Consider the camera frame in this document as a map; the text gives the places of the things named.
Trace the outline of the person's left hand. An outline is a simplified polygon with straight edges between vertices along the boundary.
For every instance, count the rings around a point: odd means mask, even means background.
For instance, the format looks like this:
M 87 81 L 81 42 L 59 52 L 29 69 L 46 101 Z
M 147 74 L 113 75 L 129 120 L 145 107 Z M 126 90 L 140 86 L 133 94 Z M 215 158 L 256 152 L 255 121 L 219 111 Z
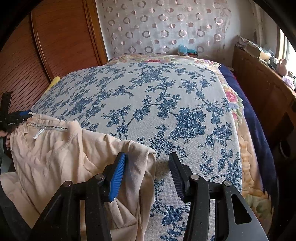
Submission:
M 11 146 L 11 132 L 5 132 L 3 130 L 0 130 L 0 137 L 4 138 L 3 144 L 8 150 Z

